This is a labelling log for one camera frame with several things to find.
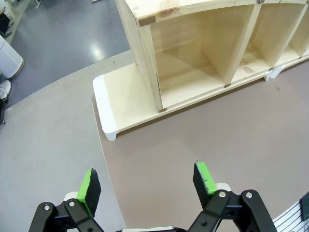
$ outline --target shelf top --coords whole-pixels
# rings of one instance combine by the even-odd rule
[[[257,4],[257,0],[125,0],[140,26],[212,9]],[[265,0],[264,3],[306,3],[307,0]]]

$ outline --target blue-gray floor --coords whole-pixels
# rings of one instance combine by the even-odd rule
[[[11,46],[24,58],[12,80],[8,107],[48,84],[127,51],[129,45],[114,0],[32,0]]]

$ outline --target screw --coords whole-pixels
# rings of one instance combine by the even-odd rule
[[[225,197],[226,193],[225,192],[219,192],[219,197]]]
[[[247,192],[247,193],[246,193],[246,197],[251,198],[251,197],[252,197],[252,193]]]

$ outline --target white cylinder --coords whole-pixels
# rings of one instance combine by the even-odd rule
[[[0,72],[6,77],[13,77],[23,63],[22,57],[0,36]]]

